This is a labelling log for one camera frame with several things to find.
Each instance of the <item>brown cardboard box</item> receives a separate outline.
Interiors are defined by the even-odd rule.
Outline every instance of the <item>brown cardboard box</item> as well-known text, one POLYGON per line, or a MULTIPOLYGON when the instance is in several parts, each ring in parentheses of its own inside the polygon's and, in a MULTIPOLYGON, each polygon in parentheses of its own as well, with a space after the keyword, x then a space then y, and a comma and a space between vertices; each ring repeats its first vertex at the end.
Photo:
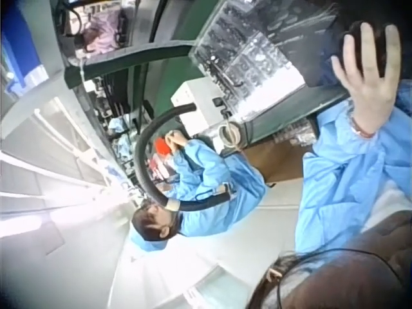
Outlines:
POLYGON ((266 183, 276 183, 302 178, 302 157, 309 150, 309 147, 292 146, 289 141, 275 144, 268 140, 245 149, 244 154, 266 183))

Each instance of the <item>white machine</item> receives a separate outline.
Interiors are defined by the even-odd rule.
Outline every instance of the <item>white machine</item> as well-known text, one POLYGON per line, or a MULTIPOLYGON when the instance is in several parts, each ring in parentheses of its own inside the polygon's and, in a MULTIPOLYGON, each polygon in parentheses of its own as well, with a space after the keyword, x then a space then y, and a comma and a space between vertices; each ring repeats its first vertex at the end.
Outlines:
POLYGON ((195 103, 197 110, 180 116, 187 134, 193 136, 207 128, 224 121, 220 111, 224 107, 216 107, 214 98, 222 97, 223 93, 213 83, 210 77, 202 77, 184 82, 171 97, 174 106, 195 103))

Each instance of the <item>pink cloth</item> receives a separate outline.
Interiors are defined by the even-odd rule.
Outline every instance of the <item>pink cloth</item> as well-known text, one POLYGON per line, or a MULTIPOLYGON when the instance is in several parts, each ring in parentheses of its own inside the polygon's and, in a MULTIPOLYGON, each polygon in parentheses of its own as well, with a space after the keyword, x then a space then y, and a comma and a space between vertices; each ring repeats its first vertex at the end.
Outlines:
POLYGON ((92 55, 111 52, 119 48, 116 42, 120 10, 107 10, 92 16, 88 28, 99 30, 99 36, 88 45, 92 55))

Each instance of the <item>fume extraction hose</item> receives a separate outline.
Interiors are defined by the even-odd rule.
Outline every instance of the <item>fume extraction hose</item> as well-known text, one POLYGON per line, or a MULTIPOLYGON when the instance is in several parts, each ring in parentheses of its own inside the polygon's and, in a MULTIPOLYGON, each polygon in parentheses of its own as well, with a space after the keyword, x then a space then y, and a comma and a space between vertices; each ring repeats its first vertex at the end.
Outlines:
POLYGON ((144 160, 145 149, 154 133, 167 121, 179 115, 196 111, 196 108, 197 107, 194 103, 190 103, 169 109, 159 117, 153 119, 153 121, 144 129, 135 146, 135 172, 140 185, 147 193, 148 197, 171 211, 201 211, 230 200, 230 192, 227 186, 224 193, 213 195, 203 200, 178 201, 169 199, 152 182, 149 173, 147 172, 147 167, 144 160))

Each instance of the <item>person in pink clothing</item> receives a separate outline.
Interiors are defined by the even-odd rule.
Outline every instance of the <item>person in pink clothing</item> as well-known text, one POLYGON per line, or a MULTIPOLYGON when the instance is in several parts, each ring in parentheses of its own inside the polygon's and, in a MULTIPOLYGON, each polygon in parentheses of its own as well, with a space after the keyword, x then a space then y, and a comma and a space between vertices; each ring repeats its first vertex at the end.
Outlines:
POLYGON ((88 25, 75 39, 79 48, 89 54, 99 55, 118 49, 116 41, 120 10, 106 10, 92 16, 88 25))

